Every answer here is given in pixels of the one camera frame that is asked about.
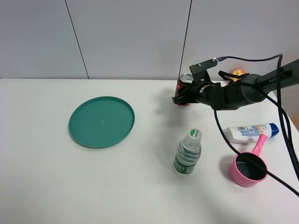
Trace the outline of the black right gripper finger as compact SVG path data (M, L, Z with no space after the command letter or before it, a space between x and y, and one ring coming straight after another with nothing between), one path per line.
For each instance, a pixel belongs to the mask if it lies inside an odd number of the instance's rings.
M177 90L177 96L192 96L192 95L193 95L192 85L181 86Z

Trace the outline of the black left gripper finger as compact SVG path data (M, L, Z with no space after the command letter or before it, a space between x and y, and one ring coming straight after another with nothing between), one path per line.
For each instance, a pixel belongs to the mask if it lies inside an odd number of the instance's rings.
M180 94L172 97L172 101L177 105L188 105L192 102L192 98L189 95Z

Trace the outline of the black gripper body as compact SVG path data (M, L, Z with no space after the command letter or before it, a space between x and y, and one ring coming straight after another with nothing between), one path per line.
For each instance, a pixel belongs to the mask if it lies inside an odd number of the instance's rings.
M201 103L213 109L223 109L226 104L225 90L220 83L198 82L187 90L189 103Z

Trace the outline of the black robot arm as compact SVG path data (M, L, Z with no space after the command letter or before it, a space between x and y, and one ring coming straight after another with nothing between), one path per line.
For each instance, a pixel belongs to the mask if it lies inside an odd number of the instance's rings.
M263 76L245 73L235 82L229 80L229 73L219 71L219 75L228 81L227 85L221 86L220 83L211 81L207 70L225 59L226 57L211 58L191 65L189 69L192 82L178 90L178 94L172 98L173 103L201 103L216 111L237 110L263 101L264 94L277 90L278 87L285 88L299 82L299 62L295 60Z

